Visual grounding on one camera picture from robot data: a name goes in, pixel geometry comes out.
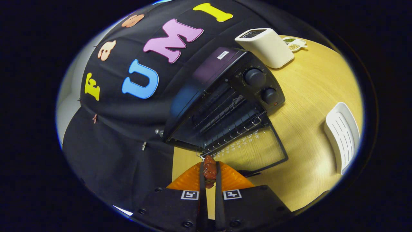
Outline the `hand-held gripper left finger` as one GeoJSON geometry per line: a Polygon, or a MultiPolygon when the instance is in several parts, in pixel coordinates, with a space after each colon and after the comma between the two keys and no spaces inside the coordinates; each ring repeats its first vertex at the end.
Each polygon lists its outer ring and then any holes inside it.
{"type": "Polygon", "coordinates": [[[208,210],[203,162],[195,165],[199,190],[156,188],[149,192],[130,219],[156,232],[203,232],[208,210]]]}

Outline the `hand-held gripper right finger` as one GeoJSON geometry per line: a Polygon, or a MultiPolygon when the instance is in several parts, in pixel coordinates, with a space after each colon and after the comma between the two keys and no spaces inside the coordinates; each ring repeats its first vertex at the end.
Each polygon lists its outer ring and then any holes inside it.
{"type": "Polygon", "coordinates": [[[216,169],[218,232],[268,232],[293,216],[268,185],[253,185],[223,162],[216,162],[216,169]]]}

